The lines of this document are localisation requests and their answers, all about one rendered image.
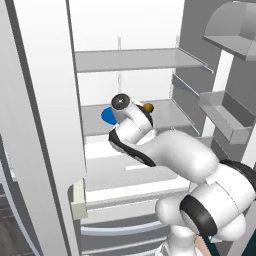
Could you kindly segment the grey curved door bin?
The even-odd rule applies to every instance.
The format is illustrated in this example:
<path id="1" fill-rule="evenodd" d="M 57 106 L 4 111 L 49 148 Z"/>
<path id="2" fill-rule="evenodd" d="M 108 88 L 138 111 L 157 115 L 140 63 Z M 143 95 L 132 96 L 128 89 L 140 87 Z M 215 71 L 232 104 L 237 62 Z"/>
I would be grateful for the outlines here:
<path id="1" fill-rule="evenodd" d="M 223 4 L 210 17 L 203 38 L 244 61 L 256 61 L 256 3 Z"/>

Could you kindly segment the white fridge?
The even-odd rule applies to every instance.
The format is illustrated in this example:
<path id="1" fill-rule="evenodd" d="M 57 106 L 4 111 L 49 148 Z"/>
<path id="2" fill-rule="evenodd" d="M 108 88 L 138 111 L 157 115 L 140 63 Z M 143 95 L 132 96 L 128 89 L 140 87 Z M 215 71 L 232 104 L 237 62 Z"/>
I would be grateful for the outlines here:
<path id="1" fill-rule="evenodd" d="M 203 68 L 78 73 L 75 61 L 80 110 L 82 106 L 109 106 L 119 93 L 150 103 L 172 99 L 193 121 L 199 132 L 196 138 L 217 155 L 227 157 L 213 136 L 202 135 L 206 115 L 199 106 L 199 98 L 201 93 L 213 89 L 221 57 L 221 49 L 203 38 L 205 27 L 212 14 L 228 2 L 232 0 L 69 0 L 74 60 L 78 51 L 180 48 L 213 70 L 213 73 Z M 86 145 L 108 141 L 109 132 L 85 136 L 82 120 L 82 133 L 86 168 L 82 179 L 86 196 Z M 0 182 L 24 234 L 32 224 L 8 153 L 1 145 Z M 129 202 L 137 201 L 91 206 L 86 198 L 87 217 L 90 210 Z"/>

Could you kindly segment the white fridge crisper drawer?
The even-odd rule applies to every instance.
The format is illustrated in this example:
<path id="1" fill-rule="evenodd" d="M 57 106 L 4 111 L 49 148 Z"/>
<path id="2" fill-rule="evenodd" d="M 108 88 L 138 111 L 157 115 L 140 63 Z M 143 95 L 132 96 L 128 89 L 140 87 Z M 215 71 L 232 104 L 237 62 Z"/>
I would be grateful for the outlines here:
<path id="1" fill-rule="evenodd" d="M 119 153 L 108 141 L 86 145 L 86 198 L 89 205 L 145 200 L 166 192 L 186 191 L 202 182 L 216 167 L 213 151 L 200 140 L 179 131 L 147 136 L 136 145 L 156 154 L 148 167 Z"/>

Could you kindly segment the grey freezer drawer front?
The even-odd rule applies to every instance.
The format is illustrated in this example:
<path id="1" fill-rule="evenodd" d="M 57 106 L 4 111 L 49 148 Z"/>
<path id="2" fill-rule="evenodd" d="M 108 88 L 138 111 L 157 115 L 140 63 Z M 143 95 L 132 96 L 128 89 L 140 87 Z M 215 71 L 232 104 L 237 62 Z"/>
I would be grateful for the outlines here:
<path id="1" fill-rule="evenodd" d="M 88 217 L 81 220 L 81 227 L 127 227 L 159 221 L 155 204 L 170 195 L 166 192 L 148 200 L 90 210 Z M 166 225 L 149 232 L 117 236 L 88 236 L 80 231 L 81 256 L 153 256 L 168 233 Z"/>

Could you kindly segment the grey square door bin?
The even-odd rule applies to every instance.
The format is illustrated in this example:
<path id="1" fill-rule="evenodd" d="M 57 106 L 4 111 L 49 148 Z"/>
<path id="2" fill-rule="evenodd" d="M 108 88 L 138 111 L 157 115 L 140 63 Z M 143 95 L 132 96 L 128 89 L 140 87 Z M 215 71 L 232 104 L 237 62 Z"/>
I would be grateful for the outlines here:
<path id="1" fill-rule="evenodd" d="M 248 141 L 255 115 L 226 91 L 201 93 L 199 106 L 206 115 L 203 136 L 212 136 L 218 128 L 230 144 Z"/>

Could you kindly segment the white left fridge door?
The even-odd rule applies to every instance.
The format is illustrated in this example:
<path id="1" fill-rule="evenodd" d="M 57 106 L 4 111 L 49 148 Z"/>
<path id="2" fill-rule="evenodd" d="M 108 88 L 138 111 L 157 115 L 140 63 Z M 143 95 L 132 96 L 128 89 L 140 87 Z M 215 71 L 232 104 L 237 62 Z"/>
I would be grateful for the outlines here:
<path id="1" fill-rule="evenodd" d="M 0 145 L 37 256 L 80 256 L 69 194 L 85 175 L 69 0 L 0 0 Z"/>

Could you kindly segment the glass fridge shelf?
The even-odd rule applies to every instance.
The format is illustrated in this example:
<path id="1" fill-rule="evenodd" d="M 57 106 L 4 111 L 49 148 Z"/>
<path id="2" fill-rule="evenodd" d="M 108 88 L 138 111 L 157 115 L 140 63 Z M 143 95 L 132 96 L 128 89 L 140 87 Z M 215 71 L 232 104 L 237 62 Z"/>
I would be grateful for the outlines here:
<path id="1" fill-rule="evenodd" d="M 199 136 L 193 121 L 172 99 L 154 100 L 152 104 L 154 106 L 152 112 L 154 128 L 158 133 L 173 128 L 193 137 Z M 85 136 L 107 134 L 113 128 L 111 124 L 106 123 L 101 118 L 102 111 L 107 107 L 108 104 L 81 107 Z"/>
<path id="2" fill-rule="evenodd" d="M 168 68 L 203 68 L 213 73 L 206 62 L 180 48 L 78 51 L 75 61 L 78 73 Z"/>

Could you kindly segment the blue round bowl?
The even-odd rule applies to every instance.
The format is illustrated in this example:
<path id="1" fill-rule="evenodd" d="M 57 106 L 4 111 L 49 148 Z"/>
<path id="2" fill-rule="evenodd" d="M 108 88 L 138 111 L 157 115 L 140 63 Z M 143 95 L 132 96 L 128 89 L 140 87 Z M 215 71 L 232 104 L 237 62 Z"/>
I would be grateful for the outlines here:
<path id="1" fill-rule="evenodd" d="M 113 114 L 113 110 L 112 110 L 111 106 L 105 108 L 102 111 L 101 118 L 102 118 L 103 121 L 105 121 L 108 124 L 111 124 L 111 125 L 116 125 L 117 124 L 117 120 L 115 119 L 115 116 Z"/>

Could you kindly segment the grey right fridge door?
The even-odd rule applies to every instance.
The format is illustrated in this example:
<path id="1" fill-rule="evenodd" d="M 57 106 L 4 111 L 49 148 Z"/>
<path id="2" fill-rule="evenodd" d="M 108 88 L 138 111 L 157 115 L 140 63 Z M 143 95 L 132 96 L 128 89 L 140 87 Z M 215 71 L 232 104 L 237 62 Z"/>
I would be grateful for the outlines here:
<path id="1" fill-rule="evenodd" d="M 256 3 L 256 0 L 240 2 Z M 221 49 L 214 86 L 210 92 L 213 91 L 226 91 L 255 115 L 251 134 L 243 145 L 230 144 L 218 128 L 214 129 L 212 136 L 223 154 L 256 169 L 256 61 L 244 61 Z"/>

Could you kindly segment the beige fridge door hinge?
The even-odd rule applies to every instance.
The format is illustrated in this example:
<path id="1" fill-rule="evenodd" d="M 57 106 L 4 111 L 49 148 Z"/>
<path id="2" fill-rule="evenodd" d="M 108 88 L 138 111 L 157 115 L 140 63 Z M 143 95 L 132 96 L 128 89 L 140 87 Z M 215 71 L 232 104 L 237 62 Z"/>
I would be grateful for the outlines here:
<path id="1" fill-rule="evenodd" d="M 73 200 L 71 202 L 72 214 L 75 220 L 87 217 L 85 180 L 73 184 Z"/>

